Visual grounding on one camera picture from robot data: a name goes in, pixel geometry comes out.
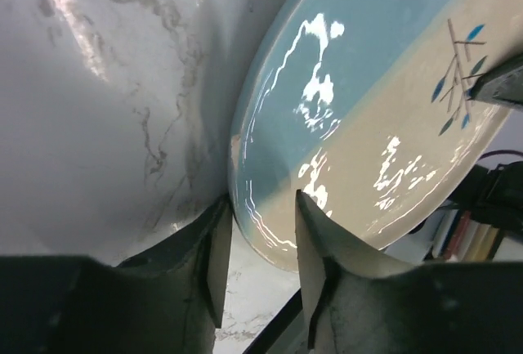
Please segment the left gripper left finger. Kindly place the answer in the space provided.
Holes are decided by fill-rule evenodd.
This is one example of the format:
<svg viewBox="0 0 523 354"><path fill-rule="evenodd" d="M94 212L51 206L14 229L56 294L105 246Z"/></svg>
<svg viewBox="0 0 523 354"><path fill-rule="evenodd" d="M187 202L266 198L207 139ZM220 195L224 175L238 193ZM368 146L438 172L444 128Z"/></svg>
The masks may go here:
<svg viewBox="0 0 523 354"><path fill-rule="evenodd" d="M188 226L118 265L131 281L120 353L209 353L221 328L232 211L216 200Z"/></svg>

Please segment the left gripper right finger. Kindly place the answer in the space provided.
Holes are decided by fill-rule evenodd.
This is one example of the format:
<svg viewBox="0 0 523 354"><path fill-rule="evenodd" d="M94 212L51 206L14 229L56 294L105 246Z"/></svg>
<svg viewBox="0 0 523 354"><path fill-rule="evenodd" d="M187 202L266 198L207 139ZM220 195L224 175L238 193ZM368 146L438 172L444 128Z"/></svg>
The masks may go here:
<svg viewBox="0 0 523 354"><path fill-rule="evenodd" d="M394 294L380 284L413 264L391 257L340 226L304 191L295 195L302 305L311 350L400 350L386 317Z"/></svg>

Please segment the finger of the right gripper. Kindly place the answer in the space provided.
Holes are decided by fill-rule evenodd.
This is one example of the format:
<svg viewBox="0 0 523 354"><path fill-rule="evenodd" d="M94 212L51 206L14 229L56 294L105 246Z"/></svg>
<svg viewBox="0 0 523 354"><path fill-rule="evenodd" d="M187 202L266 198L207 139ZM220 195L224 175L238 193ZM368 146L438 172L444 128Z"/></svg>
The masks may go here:
<svg viewBox="0 0 523 354"><path fill-rule="evenodd" d="M522 53L499 62L485 72L474 69L467 79L472 81L466 92L468 101L510 109L522 108Z"/></svg>

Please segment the blue and cream plate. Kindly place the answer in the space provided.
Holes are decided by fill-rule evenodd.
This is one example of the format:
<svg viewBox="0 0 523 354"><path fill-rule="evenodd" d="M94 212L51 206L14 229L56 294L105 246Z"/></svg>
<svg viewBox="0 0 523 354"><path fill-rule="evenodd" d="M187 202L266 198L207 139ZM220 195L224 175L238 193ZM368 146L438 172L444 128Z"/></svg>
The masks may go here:
<svg viewBox="0 0 523 354"><path fill-rule="evenodd" d="M521 48L522 0L287 0L231 129L246 241L296 271L297 190L377 249L407 234L503 126L469 91Z"/></svg>

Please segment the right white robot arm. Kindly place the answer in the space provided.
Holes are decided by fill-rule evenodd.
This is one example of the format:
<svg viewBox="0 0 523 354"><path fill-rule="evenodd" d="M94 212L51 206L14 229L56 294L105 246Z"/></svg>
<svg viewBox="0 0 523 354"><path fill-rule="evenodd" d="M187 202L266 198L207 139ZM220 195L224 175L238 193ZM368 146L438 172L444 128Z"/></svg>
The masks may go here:
<svg viewBox="0 0 523 354"><path fill-rule="evenodd" d="M472 101L522 111L522 54L508 58L481 75L472 87ZM488 169L478 164L449 196L472 220L522 234L522 162Z"/></svg>

